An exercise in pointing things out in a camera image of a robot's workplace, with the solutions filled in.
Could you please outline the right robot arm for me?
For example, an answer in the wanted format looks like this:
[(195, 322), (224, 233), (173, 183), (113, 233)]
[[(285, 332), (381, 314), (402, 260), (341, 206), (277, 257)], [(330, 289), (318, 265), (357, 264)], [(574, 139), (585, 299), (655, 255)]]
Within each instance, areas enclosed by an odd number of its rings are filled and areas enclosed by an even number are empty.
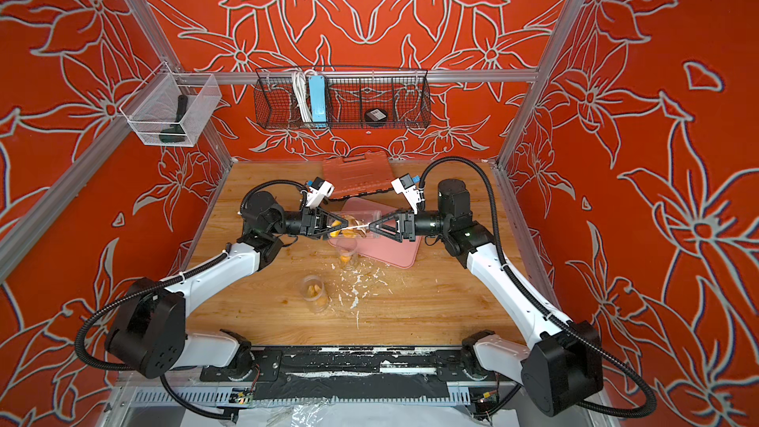
[[(437, 195), (436, 210), (389, 213), (372, 221), (369, 230), (395, 241), (427, 236), (440, 239), (448, 253), (506, 310), (524, 347), (482, 332), (470, 346), (476, 368), (516, 381), (549, 417), (573, 406), (626, 419), (654, 413), (657, 401), (648, 383), (602, 348), (600, 335), (591, 324), (574, 322), (543, 297), (507, 259), (499, 237), (474, 220), (466, 184), (446, 179), (439, 183)], [(634, 382), (644, 394), (642, 405), (616, 408), (590, 401), (604, 387), (605, 363)]]

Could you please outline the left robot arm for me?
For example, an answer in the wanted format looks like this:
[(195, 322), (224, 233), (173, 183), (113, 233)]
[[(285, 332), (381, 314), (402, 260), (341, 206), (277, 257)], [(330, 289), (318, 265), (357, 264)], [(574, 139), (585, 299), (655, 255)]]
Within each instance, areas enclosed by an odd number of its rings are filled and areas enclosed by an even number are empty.
[(282, 236), (326, 239), (350, 221), (322, 209), (322, 197), (300, 186), (300, 207), (285, 210), (263, 186), (240, 203), (239, 239), (188, 271), (161, 281), (136, 280), (126, 294), (90, 316), (78, 330), (74, 353), (86, 366), (134, 371), (156, 379), (174, 368), (229, 367), (241, 362), (243, 339), (230, 332), (204, 335), (186, 329), (187, 317), (227, 287), (268, 267)]

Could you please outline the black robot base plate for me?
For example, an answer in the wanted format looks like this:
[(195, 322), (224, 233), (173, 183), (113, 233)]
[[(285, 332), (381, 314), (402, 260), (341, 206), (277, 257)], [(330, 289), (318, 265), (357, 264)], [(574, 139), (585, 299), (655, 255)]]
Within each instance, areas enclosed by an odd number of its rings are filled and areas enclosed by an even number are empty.
[(464, 406), (501, 397), (510, 379), (478, 374), (458, 346), (270, 346), (251, 350), (251, 369), (233, 377), (205, 368), (200, 381), (229, 391), (227, 401), (284, 405), (308, 401)]

